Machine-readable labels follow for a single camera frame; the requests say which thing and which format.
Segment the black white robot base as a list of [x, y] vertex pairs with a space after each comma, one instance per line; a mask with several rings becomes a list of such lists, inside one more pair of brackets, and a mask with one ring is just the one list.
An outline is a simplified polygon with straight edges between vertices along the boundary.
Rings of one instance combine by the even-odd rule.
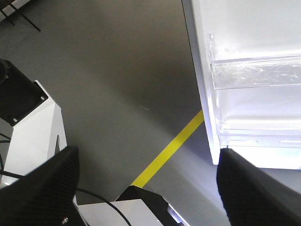
[[189, 225], [163, 196], [138, 186], [129, 186], [113, 202], [82, 188], [77, 192], [101, 200], [100, 203], [77, 205], [87, 226]]

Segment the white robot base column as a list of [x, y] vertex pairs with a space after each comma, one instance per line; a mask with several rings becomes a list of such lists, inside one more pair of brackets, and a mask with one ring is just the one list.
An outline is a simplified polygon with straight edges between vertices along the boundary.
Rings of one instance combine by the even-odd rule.
[[47, 99], [13, 127], [4, 170], [25, 176], [67, 146], [61, 107], [42, 84]]

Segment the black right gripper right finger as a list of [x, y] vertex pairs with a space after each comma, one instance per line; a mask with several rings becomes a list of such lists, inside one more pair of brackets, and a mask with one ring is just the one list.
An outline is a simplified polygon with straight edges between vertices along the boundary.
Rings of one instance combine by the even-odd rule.
[[220, 150], [216, 183], [232, 226], [299, 226], [301, 195], [230, 148]]

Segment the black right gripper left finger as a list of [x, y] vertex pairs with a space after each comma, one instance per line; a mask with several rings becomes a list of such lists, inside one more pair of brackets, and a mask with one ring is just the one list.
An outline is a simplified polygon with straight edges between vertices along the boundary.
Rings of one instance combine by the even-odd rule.
[[77, 226], [73, 198], [79, 182], [79, 150], [68, 146], [0, 190], [2, 226]]

